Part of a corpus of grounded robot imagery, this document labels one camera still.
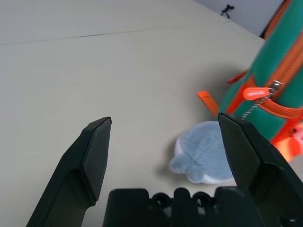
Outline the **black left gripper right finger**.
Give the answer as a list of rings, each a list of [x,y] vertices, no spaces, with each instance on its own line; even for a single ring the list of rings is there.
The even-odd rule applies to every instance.
[[[218,115],[234,180],[245,187],[266,227],[303,225],[303,183],[280,152],[255,126],[226,113]]]

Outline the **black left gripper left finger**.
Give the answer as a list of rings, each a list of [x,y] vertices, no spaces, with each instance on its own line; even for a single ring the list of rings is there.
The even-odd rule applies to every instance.
[[[61,157],[27,226],[80,227],[99,200],[112,120],[89,123]]]

